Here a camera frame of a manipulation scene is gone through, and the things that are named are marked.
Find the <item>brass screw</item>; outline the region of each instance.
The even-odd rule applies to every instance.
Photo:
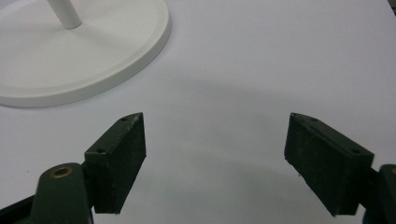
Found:
[[[50,173],[50,177],[55,179],[62,178],[70,175],[72,172],[73,172],[73,168],[71,168],[70,166],[60,167],[58,169],[53,170]]]

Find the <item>white table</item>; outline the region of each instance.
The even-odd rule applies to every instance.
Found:
[[[331,217],[283,150],[298,112],[373,151],[375,169],[396,162],[387,0],[166,2],[168,44],[135,77],[69,105],[0,107],[0,207],[142,111],[148,156],[121,214],[95,223],[361,223],[362,207]]]

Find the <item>white surface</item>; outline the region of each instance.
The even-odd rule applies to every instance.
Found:
[[[107,91],[140,72],[169,37],[163,0],[75,3],[83,23],[73,30],[47,1],[0,11],[1,105],[61,105]]]
[[[82,23],[70,0],[47,0],[65,29],[74,29]]]
[[[41,109],[0,108],[0,206],[118,118],[145,113],[148,157],[118,216],[95,223],[345,223],[284,160],[290,112],[396,162],[396,19],[386,0],[166,0],[157,59],[117,88]]]

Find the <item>white round base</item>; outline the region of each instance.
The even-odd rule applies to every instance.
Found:
[[[0,9],[0,104],[62,105],[119,85],[148,65],[169,37],[163,0],[78,0],[82,24],[63,28],[47,1]]]

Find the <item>white pole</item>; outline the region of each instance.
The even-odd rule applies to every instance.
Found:
[[[81,25],[81,19],[79,18],[70,0],[47,1],[65,29],[74,29]]]

